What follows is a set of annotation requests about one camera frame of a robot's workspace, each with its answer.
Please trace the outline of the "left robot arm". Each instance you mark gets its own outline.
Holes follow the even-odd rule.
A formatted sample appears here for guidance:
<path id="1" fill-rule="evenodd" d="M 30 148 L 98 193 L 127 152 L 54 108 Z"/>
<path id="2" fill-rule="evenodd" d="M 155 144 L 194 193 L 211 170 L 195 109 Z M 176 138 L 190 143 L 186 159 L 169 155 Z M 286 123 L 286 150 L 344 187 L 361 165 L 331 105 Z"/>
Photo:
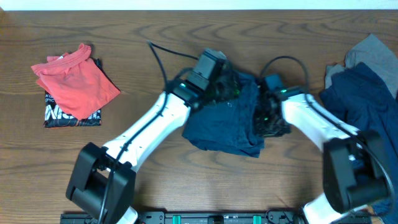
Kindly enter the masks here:
<path id="1" fill-rule="evenodd" d="M 217 82 L 228 65 L 224 53 L 205 49 L 189 76 L 167 82 L 155 104 L 129 129 L 101 147 L 92 142 L 84 146 L 68 183 L 67 199 L 97 223 L 134 223 L 138 215 L 131 204 L 137 172 L 205 100 L 222 97 Z"/>

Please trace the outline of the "dark blue denim shorts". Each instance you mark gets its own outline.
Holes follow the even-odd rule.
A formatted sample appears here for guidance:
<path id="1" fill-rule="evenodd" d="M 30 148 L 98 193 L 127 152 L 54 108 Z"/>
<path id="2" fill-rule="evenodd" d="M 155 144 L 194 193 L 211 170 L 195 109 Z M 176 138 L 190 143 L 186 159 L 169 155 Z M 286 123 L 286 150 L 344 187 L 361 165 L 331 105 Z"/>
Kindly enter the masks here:
<path id="1" fill-rule="evenodd" d="M 258 158 L 265 148 L 253 121 L 259 90 L 254 76 L 239 72 L 238 77 L 242 84 L 239 97 L 204 106 L 190 115 L 182 137 L 204 151 Z"/>

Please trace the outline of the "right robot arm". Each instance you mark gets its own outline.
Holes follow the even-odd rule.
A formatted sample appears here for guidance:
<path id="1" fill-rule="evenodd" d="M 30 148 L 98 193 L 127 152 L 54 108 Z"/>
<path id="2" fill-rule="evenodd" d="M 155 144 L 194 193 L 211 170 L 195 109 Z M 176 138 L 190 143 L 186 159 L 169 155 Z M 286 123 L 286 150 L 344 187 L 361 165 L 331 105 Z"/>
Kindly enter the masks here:
<path id="1" fill-rule="evenodd" d="M 281 137 L 295 126 L 323 155 L 323 193 L 294 215 L 294 223 L 361 223 L 370 205 L 395 200 L 377 132 L 342 122 L 302 88 L 285 87 L 278 74 L 261 78 L 257 87 L 256 133 Z"/>

